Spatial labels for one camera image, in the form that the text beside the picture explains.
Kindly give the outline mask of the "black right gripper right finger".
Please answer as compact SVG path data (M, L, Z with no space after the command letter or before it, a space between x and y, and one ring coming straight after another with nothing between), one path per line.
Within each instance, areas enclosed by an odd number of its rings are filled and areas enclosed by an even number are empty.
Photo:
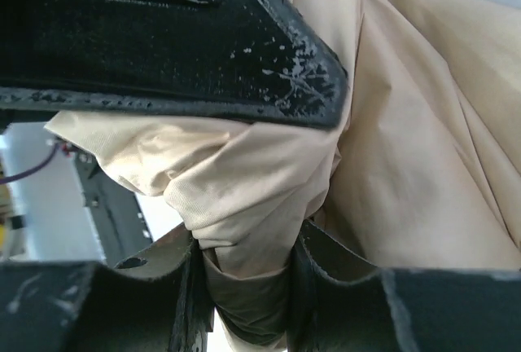
M517 351L520 274L379 268L304 222L291 259L290 351Z

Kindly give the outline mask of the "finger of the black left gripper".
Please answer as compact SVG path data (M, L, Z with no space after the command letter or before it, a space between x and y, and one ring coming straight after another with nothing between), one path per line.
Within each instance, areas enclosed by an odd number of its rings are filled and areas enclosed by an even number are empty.
M61 110L339 124L347 73L288 0L1 0L1 124Z

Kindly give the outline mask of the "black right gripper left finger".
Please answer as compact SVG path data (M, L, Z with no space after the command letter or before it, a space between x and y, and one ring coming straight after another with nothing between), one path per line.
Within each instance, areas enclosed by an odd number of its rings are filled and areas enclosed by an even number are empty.
M186 231L111 268L4 262L3 351L205 351L212 305Z

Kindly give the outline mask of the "beige and black folding umbrella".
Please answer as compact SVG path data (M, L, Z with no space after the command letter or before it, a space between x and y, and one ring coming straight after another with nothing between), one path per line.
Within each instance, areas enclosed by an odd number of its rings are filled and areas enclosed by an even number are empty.
M95 112L47 129L199 241L234 351L282 351L301 223L378 266L520 267L520 12L484 0L290 0L351 74L330 132Z

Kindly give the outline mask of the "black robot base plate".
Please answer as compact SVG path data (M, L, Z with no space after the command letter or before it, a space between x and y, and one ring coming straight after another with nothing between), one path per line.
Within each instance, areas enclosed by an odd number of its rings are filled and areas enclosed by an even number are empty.
M135 195L115 183L87 152L75 157L84 198L109 266L147 248L151 233Z

